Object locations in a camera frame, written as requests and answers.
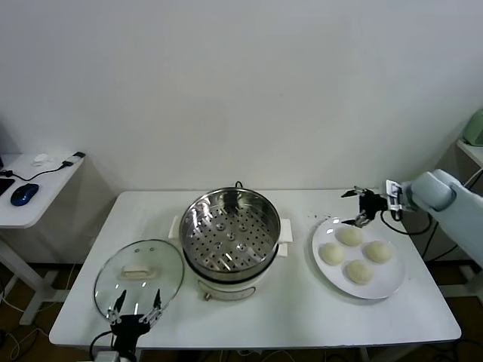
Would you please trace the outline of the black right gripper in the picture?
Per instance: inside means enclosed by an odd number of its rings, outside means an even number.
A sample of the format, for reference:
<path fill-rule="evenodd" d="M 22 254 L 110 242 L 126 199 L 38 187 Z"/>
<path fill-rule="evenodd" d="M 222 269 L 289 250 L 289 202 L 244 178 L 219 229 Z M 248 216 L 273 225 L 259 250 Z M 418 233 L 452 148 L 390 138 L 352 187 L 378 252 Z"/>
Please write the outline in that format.
<path fill-rule="evenodd" d="M 373 221 L 378 213 L 388 210 L 386 198 L 366 188 L 354 186 L 341 195 L 342 198 L 355 196 L 359 196 L 359 214 L 354 219 L 343 220 L 342 224 L 361 229 Z"/>

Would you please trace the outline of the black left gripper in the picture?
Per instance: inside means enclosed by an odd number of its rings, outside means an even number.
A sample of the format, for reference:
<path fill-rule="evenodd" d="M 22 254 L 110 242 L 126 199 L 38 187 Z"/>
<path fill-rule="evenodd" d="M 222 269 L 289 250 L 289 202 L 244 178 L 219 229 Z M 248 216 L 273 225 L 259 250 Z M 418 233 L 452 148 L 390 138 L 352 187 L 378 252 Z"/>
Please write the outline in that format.
<path fill-rule="evenodd" d="M 138 339 L 150 331 L 150 324 L 156 324 L 162 316 L 161 291 L 157 289 L 152 308 L 145 314 L 120 315 L 127 290 L 108 308 L 106 317 L 115 336 L 114 350 L 120 357 L 135 358 Z"/>

